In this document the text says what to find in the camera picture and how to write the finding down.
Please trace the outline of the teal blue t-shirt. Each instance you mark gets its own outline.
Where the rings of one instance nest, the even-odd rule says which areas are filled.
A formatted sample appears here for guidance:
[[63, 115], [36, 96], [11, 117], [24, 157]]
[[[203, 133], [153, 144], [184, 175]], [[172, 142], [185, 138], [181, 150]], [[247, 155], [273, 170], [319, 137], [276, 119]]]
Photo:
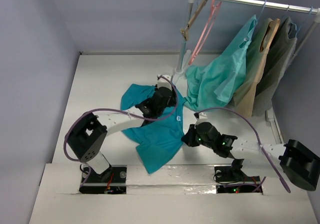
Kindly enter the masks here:
[[[132, 84], [121, 98], [121, 110], [127, 110], [147, 98], [151, 98], [155, 86]], [[185, 99], [178, 94], [178, 106], [167, 119], [144, 127], [130, 128], [122, 133], [138, 143], [136, 151], [148, 174], [159, 170], [179, 151], [183, 142], [183, 107]]]

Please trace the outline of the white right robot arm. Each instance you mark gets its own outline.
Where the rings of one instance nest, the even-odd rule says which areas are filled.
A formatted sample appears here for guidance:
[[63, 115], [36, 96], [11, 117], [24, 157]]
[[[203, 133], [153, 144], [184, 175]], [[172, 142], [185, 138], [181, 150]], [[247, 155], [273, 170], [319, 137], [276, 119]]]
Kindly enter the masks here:
[[297, 140], [260, 145], [221, 134], [209, 122], [191, 124], [181, 140], [189, 147], [203, 145], [222, 158], [232, 159], [230, 174], [235, 180], [246, 176], [283, 177], [306, 191], [317, 188], [320, 158]]

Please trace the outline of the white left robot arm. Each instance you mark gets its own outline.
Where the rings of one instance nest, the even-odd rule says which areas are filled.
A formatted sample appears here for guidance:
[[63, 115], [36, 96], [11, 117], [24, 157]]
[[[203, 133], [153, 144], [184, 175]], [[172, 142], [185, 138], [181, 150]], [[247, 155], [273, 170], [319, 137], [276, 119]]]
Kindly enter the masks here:
[[88, 166], [87, 176], [93, 175], [104, 182], [112, 175], [112, 166], [100, 152], [105, 138], [130, 128], [140, 128], [171, 116], [175, 110], [162, 117], [167, 107], [178, 107], [176, 87], [160, 87], [155, 93], [138, 105], [125, 111], [98, 108], [83, 113], [70, 127], [64, 137], [63, 152], [74, 162]]

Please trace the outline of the olive tan hanging shirt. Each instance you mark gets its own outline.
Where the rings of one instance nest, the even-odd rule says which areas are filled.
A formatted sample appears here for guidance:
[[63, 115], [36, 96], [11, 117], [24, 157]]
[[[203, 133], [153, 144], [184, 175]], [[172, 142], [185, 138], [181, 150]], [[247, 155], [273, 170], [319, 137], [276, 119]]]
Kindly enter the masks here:
[[266, 65], [269, 48], [281, 20], [267, 18], [254, 35], [246, 53], [246, 77], [232, 97], [235, 112], [249, 118], [253, 114], [255, 93]]

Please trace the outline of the mint green hanging shirt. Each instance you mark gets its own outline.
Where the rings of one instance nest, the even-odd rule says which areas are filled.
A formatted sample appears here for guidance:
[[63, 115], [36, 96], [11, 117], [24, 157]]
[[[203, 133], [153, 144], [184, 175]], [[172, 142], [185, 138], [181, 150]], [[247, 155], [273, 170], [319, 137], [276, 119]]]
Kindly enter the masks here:
[[253, 15], [223, 53], [206, 66], [186, 71], [185, 106], [193, 111], [225, 107], [246, 78], [246, 55], [258, 20]]

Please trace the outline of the beige wooden clip hanger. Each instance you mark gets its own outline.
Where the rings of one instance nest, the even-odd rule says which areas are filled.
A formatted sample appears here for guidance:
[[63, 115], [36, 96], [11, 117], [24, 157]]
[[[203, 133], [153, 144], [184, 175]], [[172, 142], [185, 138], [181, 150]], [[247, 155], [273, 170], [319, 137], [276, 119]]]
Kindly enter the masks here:
[[189, 21], [187, 22], [185, 28], [181, 28], [180, 29], [180, 33], [182, 34], [183, 38], [185, 41], [188, 41], [189, 39], [189, 29], [191, 28], [191, 26], [193, 25], [194, 21], [196, 20], [196, 18], [198, 17], [198, 15], [200, 14], [201, 10], [203, 9], [203, 7], [206, 5], [208, 0], [202, 0], [202, 2], [200, 3], [200, 5], [197, 7], [197, 9], [195, 10], [195, 12], [193, 13], [193, 15], [190, 17]]

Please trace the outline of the pink plastic hanger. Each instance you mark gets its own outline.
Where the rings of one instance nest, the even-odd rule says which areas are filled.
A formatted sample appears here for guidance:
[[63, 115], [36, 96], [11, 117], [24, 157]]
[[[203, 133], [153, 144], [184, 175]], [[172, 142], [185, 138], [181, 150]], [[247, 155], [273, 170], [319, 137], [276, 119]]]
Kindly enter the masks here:
[[193, 50], [193, 53], [189, 59], [189, 65], [191, 65], [195, 58], [197, 57], [197, 55], [199, 54], [199, 52], [201, 51], [203, 45], [205, 44], [206, 42], [206, 39], [216, 21], [216, 17], [219, 13], [219, 9], [221, 7], [221, 1], [218, 2], [218, 3], [215, 3], [216, 0], [211, 0], [211, 5], [210, 5], [210, 13], [209, 13], [209, 17], [207, 19], [207, 22], [203, 28], [203, 31], [199, 37], [199, 40]]

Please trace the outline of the grey hanging shirt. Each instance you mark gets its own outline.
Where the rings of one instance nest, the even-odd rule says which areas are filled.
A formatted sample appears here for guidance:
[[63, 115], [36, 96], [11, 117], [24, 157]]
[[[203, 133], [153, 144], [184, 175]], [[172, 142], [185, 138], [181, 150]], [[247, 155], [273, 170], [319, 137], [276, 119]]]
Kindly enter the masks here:
[[292, 19], [287, 17], [271, 43], [263, 76], [256, 87], [253, 116], [261, 116], [272, 108], [273, 95], [289, 66], [297, 44], [298, 39], [294, 35], [293, 29]]

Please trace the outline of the white metal clothes rack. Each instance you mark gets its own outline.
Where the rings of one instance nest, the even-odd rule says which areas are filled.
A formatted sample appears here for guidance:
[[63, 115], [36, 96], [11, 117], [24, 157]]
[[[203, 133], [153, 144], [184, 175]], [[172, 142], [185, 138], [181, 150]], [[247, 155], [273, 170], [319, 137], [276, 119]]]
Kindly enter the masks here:
[[[187, 82], [182, 81], [185, 80], [185, 71], [187, 69], [187, 65], [189, 64], [190, 60], [194, 60], [195, 56], [197, 55], [197, 52], [193, 53], [190, 50], [186, 49], [187, 41], [189, 39], [189, 29], [193, 25], [194, 21], [200, 14], [203, 7], [206, 5], [208, 0], [188, 0], [188, 7], [187, 7], [187, 14], [186, 14], [186, 20], [185, 20], [185, 27], [180, 30], [182, 35], [182, 41], [180, 45], [180, 52], [179, 52], [179, 60], [178, 65], [173, 71], [173, 75], [171, 76], [171, 80], [176, 85], [182, 85], [182, 91], [186, 91], [187, 89]], [[280, 9], [285, 11], [292, 11], [292, 12], [299, 12], [299, 13], [307, 13], [308, 15], [313, 14], [314, 19], [311, 24], [311, 26], [308, 28], [306, 33], [304, 34], [302, 40], [296, 47], [295, 52], [293, 53], [293, 56], [290, 60], [290, 62], [293, 62], [293, 60], [296, 58], [302, 47], [304, 46], [305, 42], [308, 40], [312, 32], [316, 29], [316, 27], [320, 23], [320, 10], [319, 8], [313, 8], [313, 7], [302, 7], [302, 6], [294, 6], [290, 4], [281, 4], [276, 2], [269, 2], [269, 1], [261, 1], [261, 0], [219, 0], [219, 1], [226, 1], [226, 2], [232, 2], [232, 3], [240, 3], [240, 4], [246, 4], [246, 5], [254, 5], [254, 6], [261, 6], [262, 8], [273, 8], [273, 9]]]

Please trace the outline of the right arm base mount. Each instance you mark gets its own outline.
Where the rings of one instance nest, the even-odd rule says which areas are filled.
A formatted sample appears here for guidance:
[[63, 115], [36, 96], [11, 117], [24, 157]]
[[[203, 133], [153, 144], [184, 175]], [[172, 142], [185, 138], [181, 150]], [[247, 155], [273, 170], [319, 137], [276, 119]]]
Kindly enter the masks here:
[[244, 160], [233, 160], [230, 165], [215, 166], [213, 180], [218, 194], [262, 194], [260, 176], [248, 176], [243, 172]]

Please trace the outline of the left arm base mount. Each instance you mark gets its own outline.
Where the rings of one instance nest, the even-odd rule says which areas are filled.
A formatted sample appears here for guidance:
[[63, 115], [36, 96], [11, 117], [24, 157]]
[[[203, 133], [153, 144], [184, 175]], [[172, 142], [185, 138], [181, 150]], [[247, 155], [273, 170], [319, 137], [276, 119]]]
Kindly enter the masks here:
[[85, 164], [80, 164], [81, 194], [121, 195], [127, 193], [127, 166], [111, 166], [101, 175]]

